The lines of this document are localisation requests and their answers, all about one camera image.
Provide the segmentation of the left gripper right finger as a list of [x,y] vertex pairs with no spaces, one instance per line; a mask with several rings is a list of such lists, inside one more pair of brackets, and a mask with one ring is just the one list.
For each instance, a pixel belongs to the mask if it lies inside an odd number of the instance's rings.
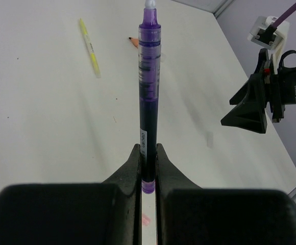
[[296,244],[296,204],[273,189],[207,189],[157,145],[158,244]]

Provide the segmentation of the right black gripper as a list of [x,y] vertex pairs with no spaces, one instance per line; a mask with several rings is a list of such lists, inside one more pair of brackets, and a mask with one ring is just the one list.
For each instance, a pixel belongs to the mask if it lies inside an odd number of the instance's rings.
[[223,126],[237,127],[255,133],[265,133],[266,104],[269,103],[272,122],[284,118],[285,105],[281,99],[278,66],[273,54],[262,48],[258,54],[255,74],[229,100],[234,108],[221,119]]

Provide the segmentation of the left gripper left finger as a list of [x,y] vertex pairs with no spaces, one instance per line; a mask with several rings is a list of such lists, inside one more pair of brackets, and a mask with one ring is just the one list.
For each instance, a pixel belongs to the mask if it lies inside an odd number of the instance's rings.
[[102,183],[18,184],[0,192],[0,244],[141,244],[140,147]]

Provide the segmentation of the purple ink pen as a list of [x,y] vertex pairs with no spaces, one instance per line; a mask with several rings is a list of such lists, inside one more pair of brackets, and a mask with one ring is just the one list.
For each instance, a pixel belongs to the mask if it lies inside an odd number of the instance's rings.
[[157,124],[161,59],[161,25],[155,1],[145,1],[138,28],[140,163],[142,191],[155,190]]

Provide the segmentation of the orange marker with clear cap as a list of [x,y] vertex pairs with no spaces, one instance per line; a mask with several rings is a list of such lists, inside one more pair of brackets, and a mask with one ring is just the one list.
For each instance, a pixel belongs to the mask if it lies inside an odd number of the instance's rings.
[[139,40],[137,38],[129,37],[128,39],[136,48],[138,48]]

